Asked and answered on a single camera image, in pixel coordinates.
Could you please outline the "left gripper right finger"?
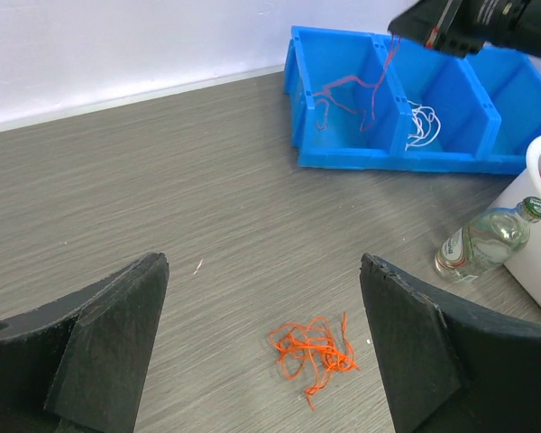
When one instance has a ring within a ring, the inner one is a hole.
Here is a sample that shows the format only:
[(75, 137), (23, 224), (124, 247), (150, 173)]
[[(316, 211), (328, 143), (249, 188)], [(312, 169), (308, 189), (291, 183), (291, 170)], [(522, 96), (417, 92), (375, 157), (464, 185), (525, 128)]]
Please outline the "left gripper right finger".
[(541, 325), (362, 256), (363, 304), (397, 432), (541, 432)]

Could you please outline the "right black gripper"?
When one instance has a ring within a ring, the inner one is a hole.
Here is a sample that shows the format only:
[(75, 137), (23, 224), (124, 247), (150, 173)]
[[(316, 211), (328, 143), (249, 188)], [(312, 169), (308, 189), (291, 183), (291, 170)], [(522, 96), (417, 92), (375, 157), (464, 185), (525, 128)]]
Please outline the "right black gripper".
[(484, 41), (475, 34), (480, 1), (416, 1), (393, 18), (388, 31), (428, 49), (457, 58), (478, 54)]

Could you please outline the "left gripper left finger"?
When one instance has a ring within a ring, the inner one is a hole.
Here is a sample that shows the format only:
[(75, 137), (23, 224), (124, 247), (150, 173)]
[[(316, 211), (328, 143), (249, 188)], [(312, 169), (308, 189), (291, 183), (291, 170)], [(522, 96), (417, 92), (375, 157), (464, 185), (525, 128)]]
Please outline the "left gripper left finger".
[(0, 432), (132, 432), (169, 275), (147, 253), (0, 320)]

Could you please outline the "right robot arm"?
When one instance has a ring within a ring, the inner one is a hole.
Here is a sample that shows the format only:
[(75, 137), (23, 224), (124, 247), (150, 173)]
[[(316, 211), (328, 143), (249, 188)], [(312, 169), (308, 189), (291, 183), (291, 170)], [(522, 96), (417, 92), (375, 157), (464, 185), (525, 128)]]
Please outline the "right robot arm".
[(421, 0), (388, 31), (457, 58), (488, 43), (541, 59), (541, 0)]

